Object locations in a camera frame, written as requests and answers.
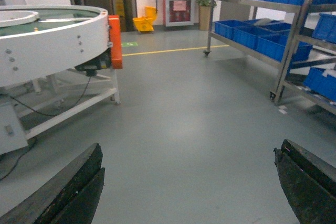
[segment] yellow mop bucket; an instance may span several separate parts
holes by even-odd
[[[133,18],[133,22],[138,31],[154,31],[153,18],[147,18],[147,17]]]
[[[138,31],[154,31],[153,22],[157,18],[158,0],[156,0],[156,8],[145,6],[146,16],[133,18],[133,23]]]
[[[145,14],[147,18],[153,18],[153,21],[157,18],[157,9],[152,6],[145,6]]]

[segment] shelf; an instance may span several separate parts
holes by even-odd
[[[282,10],[288,13],[296,13],[300,10],[300,7],[301,7],[299,5],[289,5],[289,4],[267,2],[267,1],[261,1],[261,0],[219,0],[219,1],[262,7],[266,9]]]
[[[296,39],[299,41],[309,43],[313,46],[318,46],[318,47],[325,48],[327,50],[336,51],[336,44],[334,43],[326,42],[320,39],[315,39],[315,38],[305,36],[305,35],[296,35]]]
[[[309,13],[325,13],[336,11],[336,4],[311,5],[308,8]]]
[[[321,95],[312,94],[311,92],[306,91],[304,86],[298,86],[288,81],[284,82],[284,86],[336,115],[336,106],[331,104],[331,101],[327,98],[324,98]]]
[[[266,55],[263,55],[253,49],[250,49],[248,47],[245,47],[244,45],[242,44],[239,44],[237,42],[234,42],[233,40],[230,40],[230,39],[227,39],[219,34],[216,34],[214,32],[210,32],[210,35],[211,37],[225,43],[225,44],[228,44],[236,49],[238,49],[239,51],[247,54],[247,55],[251,55],[252,57],[258,59],[258,60],[261,60],[262,62],[266,63],[266,64],[269,64],[270,66],[274,67],[274,68],[279,68],[281,63],[272,59],[272,58],[269,58],[268,56]]]

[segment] yellow floor line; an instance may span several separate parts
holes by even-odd
[[[229,45],[211,46],[211,48],[216,48],[216,47],[229,47]],[[163,52],[178,52],[178,51],[197,50],[197,49],[206,49],[206,48],[207,47],[192,47],[192,48],[181,48],[181,49],[152,51],[152,52],[136,52],[136,53],[133,53],[133,54],[125,54],[123,56],[160,54],[160,53],[163,53]]]

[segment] plant pot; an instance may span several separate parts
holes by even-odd
[[[201,31],[209,30],[211,6],[198,7],[198,28]]]

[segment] stainless steel shelf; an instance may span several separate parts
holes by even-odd
[[[262,7],[266,9],[282,10],[288,13],[296,13],[300,10],[300,7],[301,7],[299,5],[289,5],[289,4],[267,2],[267,1],[261,1],[261,0],[219,0],[219,1]]]
[[[311,5],[308,8],[309,13],[324,13],[336,11],[336,4]]]
[[[304,90],[303,87],[294,85],[288,81],[284,82],[284,86],[336,115],[336,106],[331,104],[328,99],[320,95],[316,96],[311,92]]]
[[[218,39],[219,41],[225,43],[225,44],[228,44],[236,49],[238,49],[239,51],[247,54],[247,55],[251,55],[252,57],[258,59],[258,60],[261,60],[262,62],[266,63],[266,64],[269,64],[270,66],[274,67],[274,68],[279,68],[280,67],[280,62],[266,56],[266,55],[263,55],[253,49],[250,49],[248,47],[245,47],[244,45],[242,44],[239,44],[237,42],[234,42],[233,40],[230,40],[228,38],[225,38],[219,34],[216,34],[214,32],[210,32],[210,35],[211,37],[215,38],[215,39]]]
[[[296,39],[299,41],[309,43],[314,46],[325,48],[327,50],[336,51],[336,44],[334,43],[326,42],[320,39],[315,39],[315,38],[304,36],[304,35],[296,35]]]
[[[336,56],[319,56],[305,61],[293,62],[291,69],[306,68],[324,64],[336,63]]]

